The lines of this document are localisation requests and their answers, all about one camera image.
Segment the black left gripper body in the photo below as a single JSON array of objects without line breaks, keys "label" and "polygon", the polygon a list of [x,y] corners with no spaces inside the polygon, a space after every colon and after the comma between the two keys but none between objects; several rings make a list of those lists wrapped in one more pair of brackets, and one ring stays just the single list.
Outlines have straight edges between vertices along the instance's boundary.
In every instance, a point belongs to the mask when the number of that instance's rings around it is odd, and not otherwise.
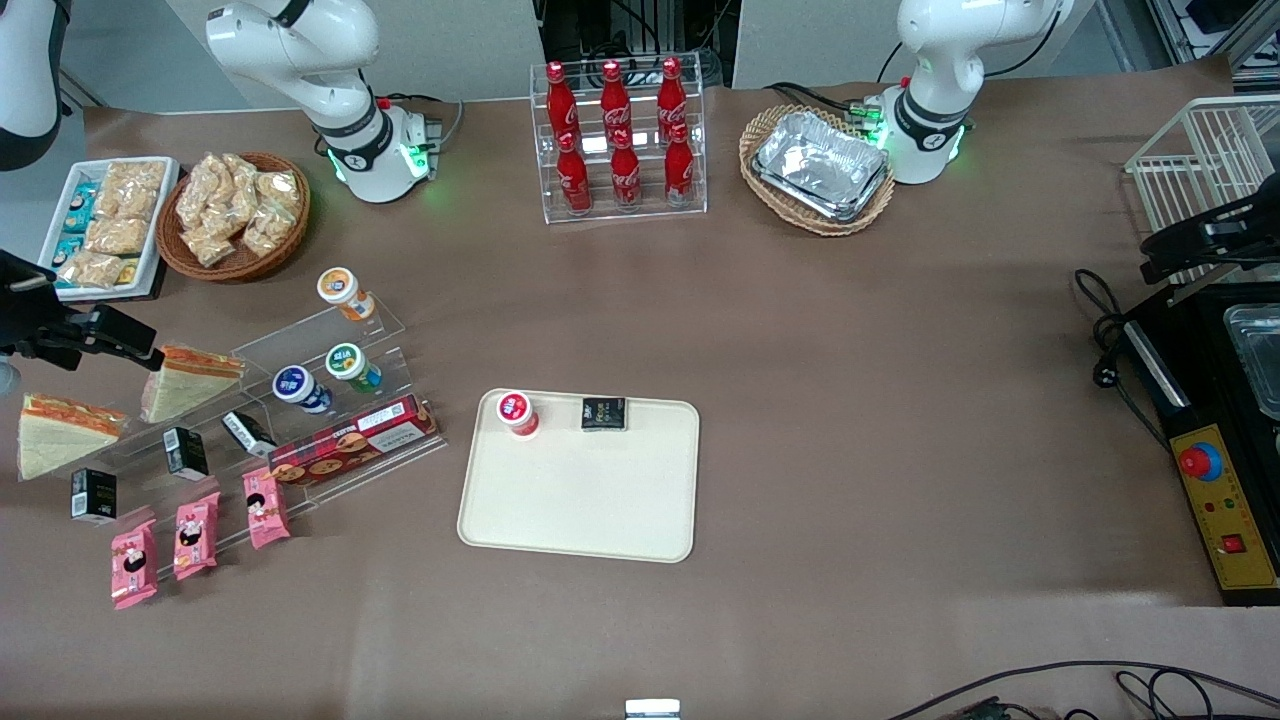
[{"label": "black left gripper body", "polygon": [[1236,256],[1279,255],[1279,200],[1277,196],[1260,199],[1235,215],[1239,225],[1235,240]]}]

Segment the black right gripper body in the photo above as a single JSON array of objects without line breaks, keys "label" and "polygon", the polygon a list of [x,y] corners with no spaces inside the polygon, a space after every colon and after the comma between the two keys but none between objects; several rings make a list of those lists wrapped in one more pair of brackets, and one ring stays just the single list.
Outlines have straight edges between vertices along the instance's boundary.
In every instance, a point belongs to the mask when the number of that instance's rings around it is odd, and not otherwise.
[{"label": "black right gripper body", "polygon": [[55,281],[51,270],[1,251],[3,354],[42,356],[41,341],[70,315],[58,297]]}]

